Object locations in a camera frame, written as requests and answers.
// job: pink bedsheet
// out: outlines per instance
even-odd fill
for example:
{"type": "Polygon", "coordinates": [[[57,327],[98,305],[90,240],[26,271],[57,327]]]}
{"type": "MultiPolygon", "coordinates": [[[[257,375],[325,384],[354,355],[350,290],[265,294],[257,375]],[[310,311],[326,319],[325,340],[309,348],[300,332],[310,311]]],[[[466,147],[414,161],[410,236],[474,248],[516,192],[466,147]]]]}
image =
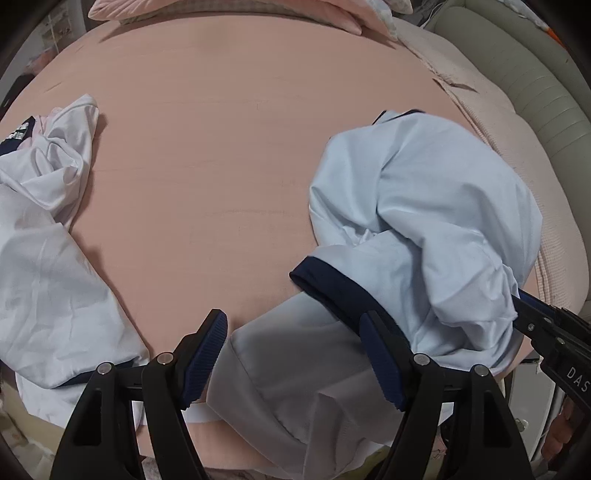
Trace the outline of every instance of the pink bedsheet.
{"type": "MultiPolygon", "coordinates": [[[[0,138],[84,93],[101,111],[73,236],[152,353],[211,308],[236,328],[296,293],[314,247],[307,189],[324,145],[385,109],[470,128],[406,48],[292,18],[110,22],[18,97],[0,138]]],[[[190,425],[207,466],[264,465],[226,424],[190,425]]],[[[146,429],[139,432],[150,452],[146,429]]]]}

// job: navy trim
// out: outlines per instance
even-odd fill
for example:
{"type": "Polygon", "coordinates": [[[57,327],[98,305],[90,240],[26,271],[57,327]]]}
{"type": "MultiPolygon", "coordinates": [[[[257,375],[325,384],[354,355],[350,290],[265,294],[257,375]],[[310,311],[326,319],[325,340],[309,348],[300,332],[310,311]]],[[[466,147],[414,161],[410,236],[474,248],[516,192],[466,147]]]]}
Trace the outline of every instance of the navy trim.
{"type": "Polygon", "coordinates": [[[542,315],[545,315],[550,319],[554,318],[554,309],[550,305],[545,304],[543,301],[535,298],[521,289],[519,290],[519,299],[530,307],[535,308],[541,312],[542,315]]]}
{"type": "Polygon", "coordinates": [[[384,397],[390,403],[393,403],[397,409],[405,411],[408,402],[404,394],[404,374],[390,354],[369,313],[364,313],[361,316],[359,336],[384,397]]]}
{"type": "MultiPolygon", "coordinates": [[[[384,114],[386,112],[387,112],[387,110],[384,110],[381,114],[379,114],[377,119],[375,119],[374,122],[372,123],[372,125],[375,125],[378,122],[378,120],[384,116],[384,114]]],[[[388,118],[386,120],[386,122],[389,122],[390,120],[395,120],[395,119],[400,118],[402,116],[410,115],[411,113],[425,113],[425,112],[423,110],[419,110],[418,108],[413,108],[412,110],[409,110],[408,112],[404,112],[404,113],[401,113],[400,115],[393,116],[392,118],[388,118]]]]}
{"type": "Polygon", "coordinates": [[[14,152],[24,140],[32,137],[34,126],[35,119],[30,116],[7,139],[0,143],[0,157],[14,152]]]}
{"type": "Polygon", "coordinates": [[[366,312],[374,310],[388,327],[388,330],[402,337],[408,347],[408,339],[388,312],[367,290],[343,275],[332,265],[316,257],[306,257],[290,273],[293,283],[310,297],[318,300],[341,322],[359,335],[359,319],[366,312]]]}
{"type": "MultiPolygon", "coordinates": [[[[130,368],[132,366],[134,366],[134,360],[127,360],[126,362],[123,362],[122,364],[115,365],[116,368],[130,368]]],[[[88,381],[90,380],[90,378],[92,377],[92,374],[94,372],[95,372],[94,370],[92,372],[82,372],[81,374],[78,374],[75,377],[72,377],[71,379],[65,381],[61,385],[58,385],[57,387],[54,387],[54,388],[69,387],[71,385],[80,385],[80,384],[88,383],[88,381]]]]}

